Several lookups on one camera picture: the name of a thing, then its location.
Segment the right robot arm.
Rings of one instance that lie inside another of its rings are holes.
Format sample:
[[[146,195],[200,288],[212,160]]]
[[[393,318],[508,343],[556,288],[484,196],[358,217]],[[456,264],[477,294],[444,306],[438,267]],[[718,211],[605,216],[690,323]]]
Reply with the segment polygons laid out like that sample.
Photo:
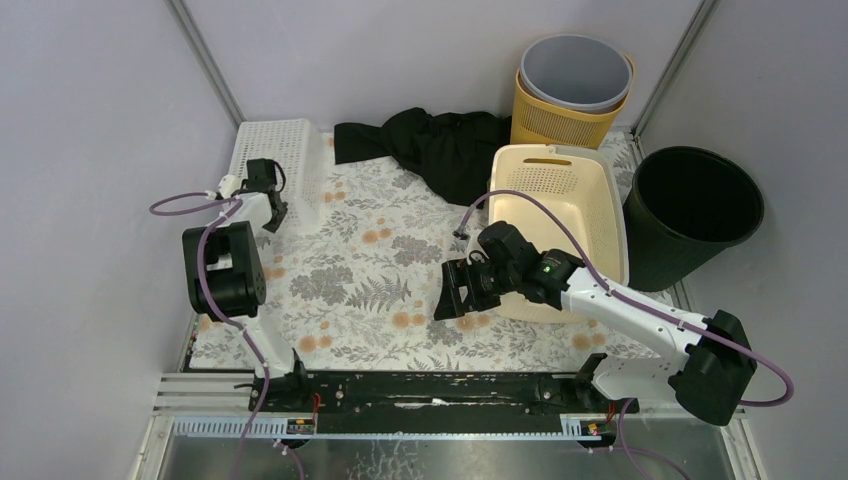
[[[741,321],[676,311],[607,280],[583,259],[559,249],[538,251],[504,221],[486,227],[480,249],[442,264],[437,321],[501,305],[516,293],[526,300],[597,320],[654,352],[623,359],[594,354],[573,386],[575,402],[597,412],[611,400],[675,401],[695,418],[725,426],[742,403],[757,364]]]

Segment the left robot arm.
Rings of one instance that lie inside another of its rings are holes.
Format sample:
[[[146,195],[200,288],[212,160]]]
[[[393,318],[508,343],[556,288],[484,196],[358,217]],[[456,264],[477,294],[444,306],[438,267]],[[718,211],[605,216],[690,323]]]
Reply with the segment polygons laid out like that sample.
[[[250,159],[246,177],[227,175],[213,196],[224,210],[205,227],[182,233],[188,298],[195,312],[236,328],[254,355],[254,387],[282,408],[309,401],[306,369],[294,348],[260,316],[267,283],[255,235],[276,232],[288,212],[286,177],[272,159]]]

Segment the cream plastic basket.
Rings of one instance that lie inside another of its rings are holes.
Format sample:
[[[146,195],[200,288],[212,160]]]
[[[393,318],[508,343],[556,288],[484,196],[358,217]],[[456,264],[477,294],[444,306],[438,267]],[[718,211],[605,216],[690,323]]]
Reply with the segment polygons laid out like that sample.
[[[629,255],[622,201],[612,163],[596,150],[523,144],[500,148],[493,160],[490,190],[528,194],[547,207],[577,239],[607,279],[629,282]],[[556,248],[578,256],[567,236],[530,202],[495,195],[488,203],[489,223],[506,221],[539,251]],[[589,317],[534,304],[518,293],[501,297],[495,315],[527,322],[573,324]]]

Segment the white perforated plastic basket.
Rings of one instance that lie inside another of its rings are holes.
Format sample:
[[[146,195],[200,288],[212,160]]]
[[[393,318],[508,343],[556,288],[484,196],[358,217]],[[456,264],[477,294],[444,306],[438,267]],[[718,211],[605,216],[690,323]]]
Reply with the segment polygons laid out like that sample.
[[[246,161],[257,158],[278,161],[287,178],[282,199],[289,204],[288,214],[277,232],[307,234],[316,231],[324,210],[324,181],[329,165],[323,139],[316,127],[306,119],[242,123],[229,174],[244,181]],[[243,204],[233,220],[248,221],[258,233],[270,219],[268,201],[258,193],[243,193],[240,197]]]

